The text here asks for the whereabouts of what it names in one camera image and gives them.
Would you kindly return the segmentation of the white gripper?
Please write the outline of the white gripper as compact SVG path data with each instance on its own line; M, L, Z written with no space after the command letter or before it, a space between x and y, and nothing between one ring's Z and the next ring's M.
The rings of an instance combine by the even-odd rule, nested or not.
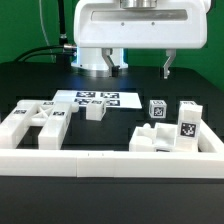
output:
M103 48L110 77L119 66L111 48L167 49L163 77L175 49L198 49L207 41L212 0L80 0L75 8L74 41L82 48Z

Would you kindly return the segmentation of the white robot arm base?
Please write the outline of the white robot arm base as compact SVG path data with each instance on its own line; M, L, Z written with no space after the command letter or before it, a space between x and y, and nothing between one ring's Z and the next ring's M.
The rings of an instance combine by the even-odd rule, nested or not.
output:
M116 66L119 66L119 74L125 73L128 64L124 61L124 50L121 48L112 50L111 59ZM108 66L102 58L101 48L78 48L71 66L81 75L96 78L110 77Z

